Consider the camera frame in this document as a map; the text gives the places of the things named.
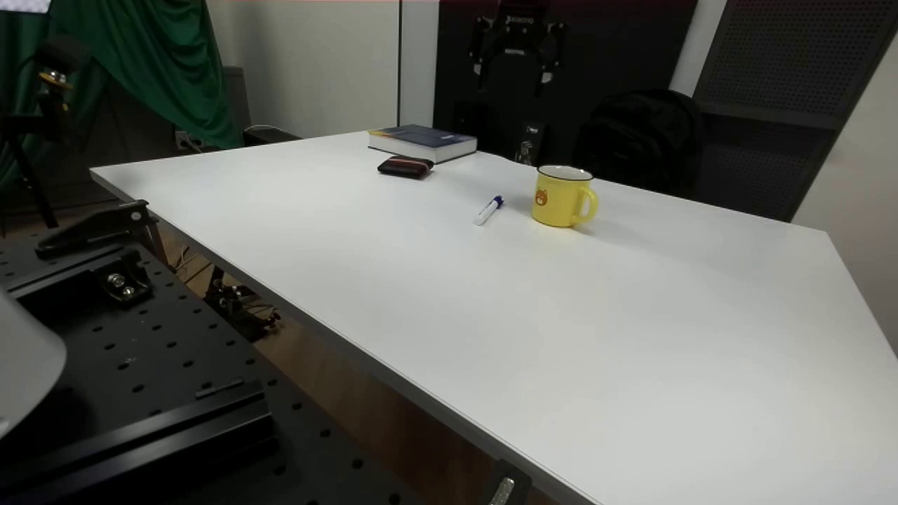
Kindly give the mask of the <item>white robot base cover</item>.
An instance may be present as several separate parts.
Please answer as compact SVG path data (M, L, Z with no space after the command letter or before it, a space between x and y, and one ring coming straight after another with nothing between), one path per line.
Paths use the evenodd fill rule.
M7 439L58 384L66 346L0 292L0 439Z

